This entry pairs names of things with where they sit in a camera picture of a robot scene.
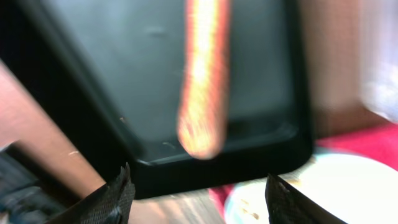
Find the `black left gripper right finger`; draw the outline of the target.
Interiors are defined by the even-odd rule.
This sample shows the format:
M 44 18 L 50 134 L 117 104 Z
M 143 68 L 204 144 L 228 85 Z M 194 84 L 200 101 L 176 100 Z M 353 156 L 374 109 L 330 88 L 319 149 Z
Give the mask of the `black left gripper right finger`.
M 345 224 L 277 175 L 268 175 L 265 199 L 270 224 Z

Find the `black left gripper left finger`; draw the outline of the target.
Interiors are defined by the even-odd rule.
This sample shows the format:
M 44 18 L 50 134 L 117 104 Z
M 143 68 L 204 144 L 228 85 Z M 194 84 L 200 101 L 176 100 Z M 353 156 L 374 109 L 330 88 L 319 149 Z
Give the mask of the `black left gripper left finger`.
M 135 196 L 130 166 L 65 212 L 46 224 L 127 224 Z

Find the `light blue plate with rice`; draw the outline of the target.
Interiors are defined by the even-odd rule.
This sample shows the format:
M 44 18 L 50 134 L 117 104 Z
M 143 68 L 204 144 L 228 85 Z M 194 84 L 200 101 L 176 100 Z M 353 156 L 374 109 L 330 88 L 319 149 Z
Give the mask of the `light blue plate with rice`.
M 282 179 L 346 223 L 397 223 L 397 171 L 368 157 L 319 152 Z M 237 184 L 226 223 L 268 223 L 266 179 Z

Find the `orange carrot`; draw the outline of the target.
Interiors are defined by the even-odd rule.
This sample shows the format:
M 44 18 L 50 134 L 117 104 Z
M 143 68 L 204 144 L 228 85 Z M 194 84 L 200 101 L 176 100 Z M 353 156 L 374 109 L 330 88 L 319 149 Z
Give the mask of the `orange carrot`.
M 230 0 L 185 3 L 185 69 L 177 135 L 196 159 L 217 156 L 226 139 Z

